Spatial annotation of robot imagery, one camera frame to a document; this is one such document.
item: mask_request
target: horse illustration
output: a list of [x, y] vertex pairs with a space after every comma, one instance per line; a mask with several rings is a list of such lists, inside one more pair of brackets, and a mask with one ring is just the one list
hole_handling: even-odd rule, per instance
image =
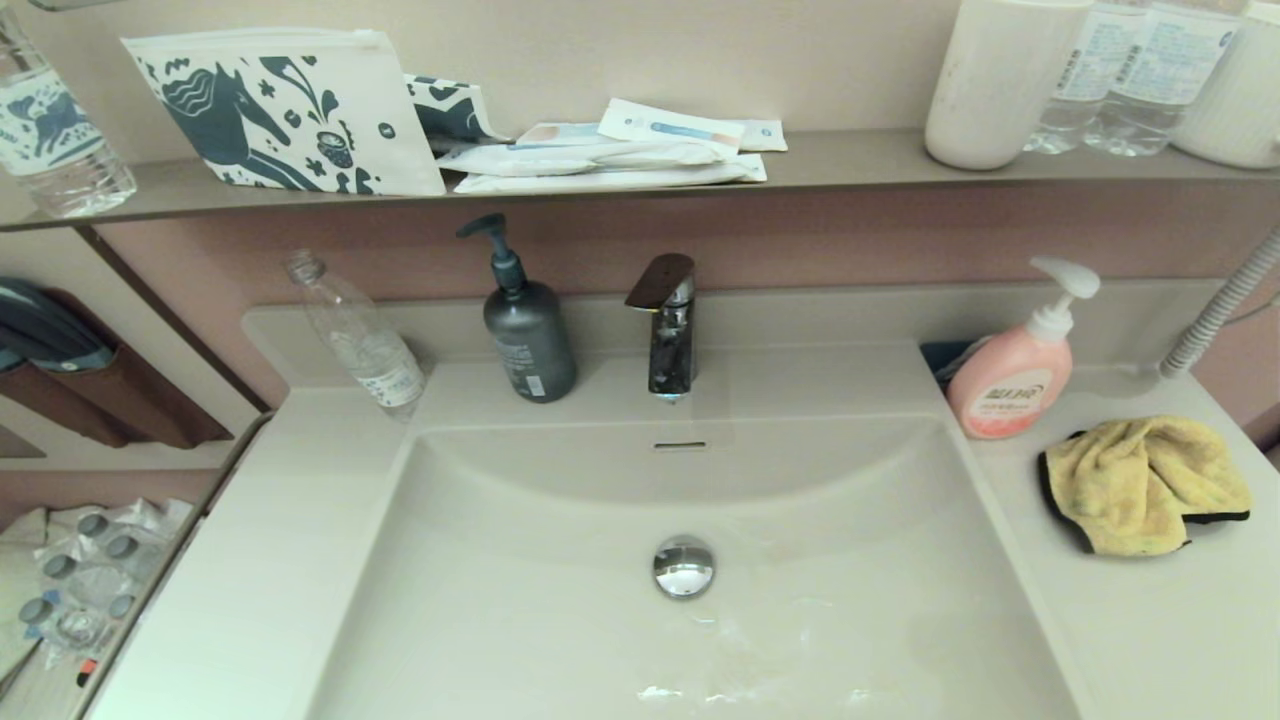
[[70, 92], [63, 91], [45, 106], [44, 111], [37, 111], [35, 115], [31, 114], [33, 100], [33, 97], [27, 97], [10, 102], [9, 111], [36, 126], [36, 150], [33, 152], [36, 158], [45, 154], [45, 145], [49, 146], [49, 152], [52, 152], [64, 132], [88, 120], [79, 113]]
[[196, 152], [210, 163], [239, 165], [289, 190], [320, 190], [288, 163], [250, 147], [244, 120], [271, 133], [280, 145], [289, 145], [289, 136], [244, 88], [239, 70], [229, 76], [221, 63], [216, 70], [200, 69], [160, 88], [165, 108]]

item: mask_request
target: soap dispenser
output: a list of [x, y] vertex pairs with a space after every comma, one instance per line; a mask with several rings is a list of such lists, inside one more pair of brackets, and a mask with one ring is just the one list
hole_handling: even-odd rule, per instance
[[997, 439], [1027, 430], [1071, 377], [1069, 306], [1097, 295], [1102, 281], [1093, 270], [1057, 258], [1033, 258], [1032, 265], [1057, 281], [1062, 296], [1032, 313], [1025, 324], [987, 341], [947, 387], [947, 402], [972, 438]]
[[458, 237], [477, 232], [493, 241], [490, 266], [498, 290], [484, 304], [484, 324], [493, 334], [502, 366], [516, 393], [530, 402], [553, 402], [577, 382], [577, 364], [568, 346], [559, 299], [543, 283], [525, 277], [520, 256], [507, 246], [507, 217], [494, 213], [471, 220]]

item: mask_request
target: pump nozzle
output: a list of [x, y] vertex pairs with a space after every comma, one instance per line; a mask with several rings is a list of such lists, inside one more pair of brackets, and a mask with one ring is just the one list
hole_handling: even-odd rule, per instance
[[458, 228], [458, 237], [471, 237], [477, 232], [489, 233], [493, 241], [493, 259], [489, 266], [493, 269], [493, 278], [498, 281], [498, 287], [507, 292], [516, 292], [525, 287], [525, 268], [520, 264], [520, 256], [507, 246], [507, 215], [493, 213], [476, 218]]
[[1032, 319], [1027, 322], [1027, 331], [1046, 342], [1057, 342], [1065, 338], [1066, 333], [1071, 332], [1075, 325], [1069, 310], [1071, 301], [1093, 297], [1102, 287], [1102, 281], [1097, 273], [1084, 265], [1076, 265], [1060, 258], [1043, 255], [1032, 258], [1032, 266], [1057, 281], [1064, 292], [1057, 302], [1039, 307], [1032, 314]]

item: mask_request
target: yellow towel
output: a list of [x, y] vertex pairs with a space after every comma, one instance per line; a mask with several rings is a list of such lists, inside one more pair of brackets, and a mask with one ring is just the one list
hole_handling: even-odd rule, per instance
[[1160, 415], [1102, 423], [1042, 456], [1044, 498], [1100, 555], [1164, 555], [1187, 521], [1245, 520], [1253, 498], [1226, 443], [1202, 423]]

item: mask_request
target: sink overflow slot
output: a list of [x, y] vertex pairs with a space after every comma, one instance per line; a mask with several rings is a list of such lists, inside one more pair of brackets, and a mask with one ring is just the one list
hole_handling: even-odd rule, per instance
[[707, 443], [703, 441], [696, 442], [655, 442], [653, 448], [658, 452], [681, 452], [687, 450], [707, 450]]

